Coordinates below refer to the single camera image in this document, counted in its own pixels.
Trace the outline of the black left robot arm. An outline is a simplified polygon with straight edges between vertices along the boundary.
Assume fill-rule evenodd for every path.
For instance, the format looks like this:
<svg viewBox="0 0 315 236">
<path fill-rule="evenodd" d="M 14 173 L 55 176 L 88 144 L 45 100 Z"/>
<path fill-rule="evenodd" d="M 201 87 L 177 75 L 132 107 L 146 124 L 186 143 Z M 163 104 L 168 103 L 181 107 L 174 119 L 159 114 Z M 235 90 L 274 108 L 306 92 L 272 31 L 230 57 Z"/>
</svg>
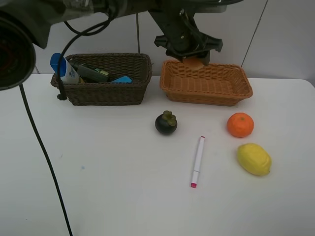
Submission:
<svg viewBox="0 0 315 236">
<path fill-rule="evenodd" d="M 46 48 L 52 25 L 104 13 L 108 21 L 149 12 L 163 35 L 158 47 L 178 60 L 198 57 L 204 64 L 211 50 L 220 51 L 222 41 L 203 34 L 195 13 L 221 13 L 229 0 L 3 0 L 0 3 L 0 88 L 22 84 L 35 67 L 34 47 Z"/>
</svg>

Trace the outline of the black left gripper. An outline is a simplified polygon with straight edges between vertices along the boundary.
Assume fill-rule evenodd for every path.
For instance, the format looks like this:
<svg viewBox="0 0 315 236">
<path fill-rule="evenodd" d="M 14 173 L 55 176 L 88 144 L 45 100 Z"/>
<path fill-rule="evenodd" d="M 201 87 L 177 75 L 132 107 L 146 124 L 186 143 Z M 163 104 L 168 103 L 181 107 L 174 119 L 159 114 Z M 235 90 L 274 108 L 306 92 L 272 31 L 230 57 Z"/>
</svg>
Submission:
<svg viewBox="0 0 315 236">
<path fill-rule="evenodd" d="M 223 47 L 221 39 L 199 31 L 193 13 L 188 13 L 184 9 L 152 9 L 149 14 L 163 32 L 163 35 L 155 38 L 154 44 L 165 48 L 167 56 L 180 62 L 184 58 L 196 56 L 204 66 L 207 66 L 210 51 L 220 52 Z"/>
</svg>

